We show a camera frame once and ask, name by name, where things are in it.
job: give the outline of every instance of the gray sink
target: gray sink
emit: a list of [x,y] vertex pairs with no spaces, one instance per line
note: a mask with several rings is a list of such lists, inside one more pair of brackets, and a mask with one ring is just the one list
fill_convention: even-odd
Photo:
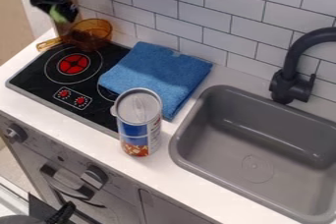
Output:
[[182,168],[302,223],[336,211],[336,125],[230,87],[206,90],[170,142]]

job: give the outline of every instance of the tin can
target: tin can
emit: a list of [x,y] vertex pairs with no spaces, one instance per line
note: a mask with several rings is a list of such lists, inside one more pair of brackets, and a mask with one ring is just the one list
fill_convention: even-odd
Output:
[[133,88],[122,93],[111,108],[117,118],[119,140],[133,156],[148,156],[161,144],[162,101],[152,90]]

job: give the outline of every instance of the black stovetop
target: black stovetop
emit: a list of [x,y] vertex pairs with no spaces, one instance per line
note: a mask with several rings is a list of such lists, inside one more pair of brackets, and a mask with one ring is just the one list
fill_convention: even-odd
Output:
[[117,132],[110,108],[117,94],[99,77],[130,49],[109,44],[95,52],[62,44],[41,54],[8,81],[8,87],[105,133]]

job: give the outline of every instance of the folded towel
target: folded towel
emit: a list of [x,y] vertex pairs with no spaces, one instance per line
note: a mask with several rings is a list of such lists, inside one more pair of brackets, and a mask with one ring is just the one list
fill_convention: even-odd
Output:
[[119,94],[134,87],[149,88],[161,97],[163,116],[172,120],[211,67],[198,58],[139,42],[100,77],[99,84]]

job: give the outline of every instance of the orange measuring cup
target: orange measuring cup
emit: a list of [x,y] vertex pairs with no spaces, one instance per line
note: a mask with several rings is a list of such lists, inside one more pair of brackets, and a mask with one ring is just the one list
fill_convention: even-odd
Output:
[[71,27],[68,34],[38,43],[36,48],[38,51],[44,51],[64,42],[83,51],[94,51],[112,39],[112,30],[112,25],[106,20],[87,19]]

